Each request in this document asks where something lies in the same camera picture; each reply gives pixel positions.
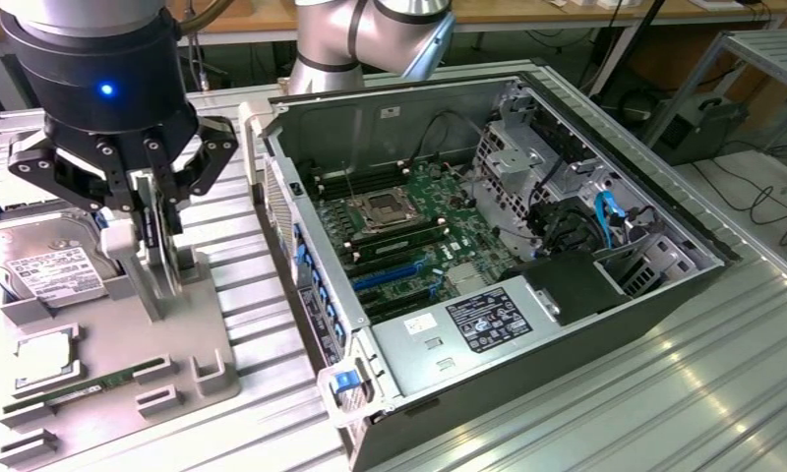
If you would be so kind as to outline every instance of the circuit board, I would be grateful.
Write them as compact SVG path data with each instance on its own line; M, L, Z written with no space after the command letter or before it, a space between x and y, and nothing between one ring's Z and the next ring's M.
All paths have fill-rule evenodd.
M473 285L454 283L447 274L451 269L461 272L459 269L466 267L477 273L479 284L490 285L518 263L478 209L466 204L463 189L469 185L459 175L446 169L441 171L438 163L423 163L413 168L403 186L355 195L354 198L319 202L319 216L334 247L342 253L344 270L374 323L462 295L462 288ZM355 261L344 246L356 240L356 235L374 231L374 223L368 221L363 209L370 201L368 195L384 198L388 205L396 205L399 217L408 218L413 224L422 221L426 226L433 221L443 222L437 241L423 238L421 246L411 250L391 251L396 254L376 261ZM399 204L391 203L391 196L403 199ZM396 268L411 275L374 284L370 288L362 286L363 282L379 280L386 274L402 275Z

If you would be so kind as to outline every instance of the hard drive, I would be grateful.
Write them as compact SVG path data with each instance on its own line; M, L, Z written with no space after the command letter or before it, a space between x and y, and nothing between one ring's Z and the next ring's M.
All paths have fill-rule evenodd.
M51 308L107 294L119 265L100 250L95 216L65 201L0 213L0 285L9 299L39 298Z

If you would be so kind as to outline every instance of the wooden table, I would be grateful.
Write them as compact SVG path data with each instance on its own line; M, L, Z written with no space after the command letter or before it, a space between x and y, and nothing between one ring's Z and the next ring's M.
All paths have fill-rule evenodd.
M769 23L768 28L778 28L787 18L787 2L765 1L772 10L772 19L768 21L765 17L760 20ZM196 0L196 9L202 10L208 3L210 0ZM626 30L598 76L593 89L597 91L609 78L651 3L653 0L645 0L641 7L622 9L613 21L614 11L597 6L581 7L569 3L563 8L558 8L545 0L455 0L455 32L605 28L613 21L614 26L625 27ZM170 1L170 8L178 18L184 15L184 5L184 0ZM746 21L750 17L749 9L709 12L693 5L689 0L669 0L654 25L730 23ZM292 0L238 0L199 35L199 40L202 45L296 40L296 26ZM3 65L1 58L11 53L4 39L0 29L0 101L9 110L23 109L28 107L29 101L15 87L11 74Z

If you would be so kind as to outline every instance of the motherboard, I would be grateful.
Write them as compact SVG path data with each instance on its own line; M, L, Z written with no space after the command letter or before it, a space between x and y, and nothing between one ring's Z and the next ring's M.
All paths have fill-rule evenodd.
M474 184L447 164L425 162L396 187L319 201L374 323L486 287L518 264L470 200Z

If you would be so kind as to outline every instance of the blue led light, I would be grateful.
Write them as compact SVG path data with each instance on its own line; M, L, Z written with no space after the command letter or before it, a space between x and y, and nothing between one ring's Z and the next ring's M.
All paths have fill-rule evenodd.
M103 96L115 96L117 94L117 89L115 88L113 84L104 83L100 84L100 93Z

